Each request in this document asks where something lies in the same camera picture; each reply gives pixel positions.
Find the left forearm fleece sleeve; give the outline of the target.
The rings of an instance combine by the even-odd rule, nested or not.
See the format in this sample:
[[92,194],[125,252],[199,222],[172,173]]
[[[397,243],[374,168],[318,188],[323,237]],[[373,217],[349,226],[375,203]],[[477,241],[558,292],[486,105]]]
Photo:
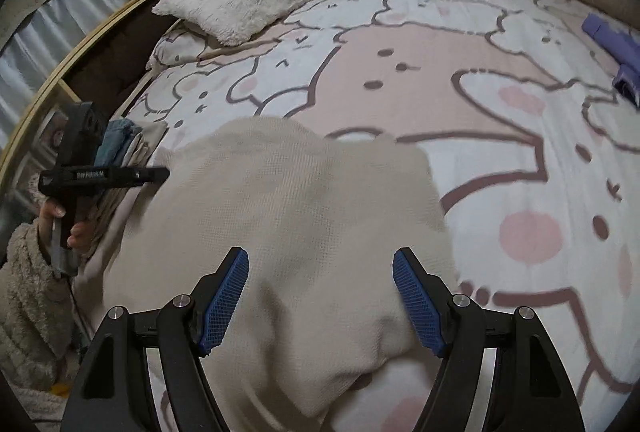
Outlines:
[[13,233],[1,267],[1,371],[40,431],[57,431],[66,406],[52,393],[72,382],[74,318],[70,290],[54,276],[38,243],[38,224]]

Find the person left hand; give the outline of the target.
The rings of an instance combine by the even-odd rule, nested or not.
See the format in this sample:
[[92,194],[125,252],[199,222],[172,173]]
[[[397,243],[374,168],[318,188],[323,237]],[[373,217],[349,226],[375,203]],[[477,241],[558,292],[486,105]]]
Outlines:
[[[64,215],[65,209],[51,198],[47,199],[40,208],[37,224],[38,244],[46,259],[50,259],[53,223],[62,219]],[[70,230],[67,244],[78,255],[86,255],[91,249],[95,230],[96,206],[91,199],[81,199],[78,201],[76,221]]]

